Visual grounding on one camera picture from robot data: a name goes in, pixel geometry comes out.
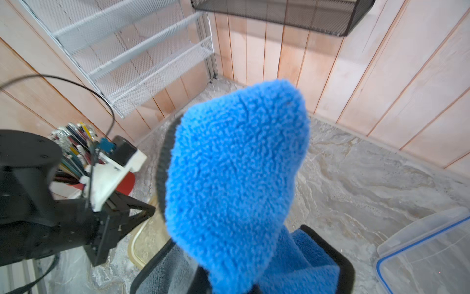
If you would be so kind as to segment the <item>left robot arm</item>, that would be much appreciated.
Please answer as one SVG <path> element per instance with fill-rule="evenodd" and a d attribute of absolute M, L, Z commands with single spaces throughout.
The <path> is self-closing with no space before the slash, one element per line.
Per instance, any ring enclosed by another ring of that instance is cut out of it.
<path fill-rule="evenodd" d="M 89 173 L 84 197 L 56 200 L 50 186 L 62 148 L 29 132 L 1 131 L 1 264 L 40 259 L 82 247 L 90 263 L 110 251 L 155 213 L 152 205 L 118 190 L 146 156 L 117 136 Z"/>

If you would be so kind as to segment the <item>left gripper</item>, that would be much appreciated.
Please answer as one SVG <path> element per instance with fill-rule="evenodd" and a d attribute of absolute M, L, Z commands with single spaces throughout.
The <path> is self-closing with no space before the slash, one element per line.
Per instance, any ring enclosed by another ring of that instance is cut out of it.
<path fill-rule="evenodd" d="M 112 248 L 155 214 L 156 207 L 118 191 L 100 212 L 85 200 L 55 202 L 56 220 L 17 220 L 1 225 L 1 265 L 49 257 L 83 247 L 92 266 L 106 262 Z"/>

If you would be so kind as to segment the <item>yellow lunch box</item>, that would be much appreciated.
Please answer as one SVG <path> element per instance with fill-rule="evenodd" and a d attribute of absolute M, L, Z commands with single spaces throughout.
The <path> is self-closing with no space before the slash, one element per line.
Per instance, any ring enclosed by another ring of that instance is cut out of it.
<path fill-rule="evenodd" d="M 132 231 L 128 246 L 128 256 L 139 269 L 143 269 L 170 239 L 156 195 L 149 204 L 156 207 L 155 214 Z"/>

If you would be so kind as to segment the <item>blue cloth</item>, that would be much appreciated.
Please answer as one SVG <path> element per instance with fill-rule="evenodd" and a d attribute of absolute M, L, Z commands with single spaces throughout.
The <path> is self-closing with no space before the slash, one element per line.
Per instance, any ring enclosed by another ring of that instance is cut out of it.
<path fill-rule="evenodd" d="M 351 262 L 285 226 L 310 120 L 287 80 L 195 105 L 169 128 L 157 195 L 170 239 L 133 294 L 349 294 Z"/>

